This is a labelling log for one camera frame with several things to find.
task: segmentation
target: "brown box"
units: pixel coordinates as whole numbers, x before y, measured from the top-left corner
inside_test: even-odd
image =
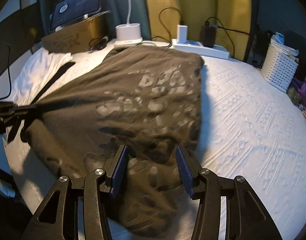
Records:
[[[107,35],[106,13],[97,14],[42,38],[49,52],[72,54],[89,50],[90,41]]]

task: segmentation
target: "bed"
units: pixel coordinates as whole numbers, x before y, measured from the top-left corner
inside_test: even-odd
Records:
[[[61,65],[75,61],[44,97],[95,68],[112,48],[110,42],[102,51],[74,55],[48,54],[41,48],[13,82],[9,99],[18,105],[29,104]],[[218,176],[243,175],[282,238],[293,240],[306,223],[306,120],[288,96],[268,84],[257,69],[234,59],[202,58],[202,128],[196,156]],[[5,144],[5,152],[22,197],[34,213],[56,179],[20,140],[19,133]],[[198,201],[189,200],[184,193],[181,199],[183,204],[165,239],[191,238]],[[223,199],[219,239],[224,239],[225,216]],[[110,227],[113,239],[143,239],[111,220]]]

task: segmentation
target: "perforated plastic basket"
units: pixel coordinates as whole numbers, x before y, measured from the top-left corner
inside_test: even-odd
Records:
[[[285,54],[278,52],[270,44],[261,72],[269,84],[286,92],[297,67],[298,63]]]

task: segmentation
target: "silver screw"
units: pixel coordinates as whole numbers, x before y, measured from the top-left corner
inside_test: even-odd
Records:
[[[201,173],[204,174],[204,175],[208,175],[208,174],[210,174],[210,170],[207,169],[207,168],[203,168],[203,169],[201,169]]]
[[[96,175],[102,175],[105,171],[103,169],[97,169],[94,171]]]
[[[61,176],[60,178],[59,178],[59,181],[60,182],[65,182],[65,181],[67,181],[68,180],[68,177],[67,176]]]
[[[238,182],[244,182],[245,181],[245,178],[243,176],[236,176],[236,180]]]

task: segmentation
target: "purple object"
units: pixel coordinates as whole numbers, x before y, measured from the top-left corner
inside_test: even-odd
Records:
[[[301,102],[306,107],[306,84],[304,82],[301,82],[300,80],[297,80],[296,78],[293,78],[291,81],[291,85],[299,93],[299,95],[301,96]]]

